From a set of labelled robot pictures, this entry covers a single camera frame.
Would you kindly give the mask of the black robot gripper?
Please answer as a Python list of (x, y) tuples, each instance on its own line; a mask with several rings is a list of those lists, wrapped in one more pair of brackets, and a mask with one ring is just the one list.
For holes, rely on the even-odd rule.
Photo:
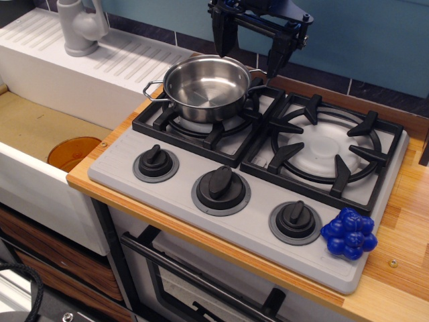
[(307, 29), (314, 18), (293, 1), (210, 1), (214, 46), (220, 57), (235, 47), (238, 27), (271, 38), (267, 77), (273, 78), (296, 49), (307, 43)]

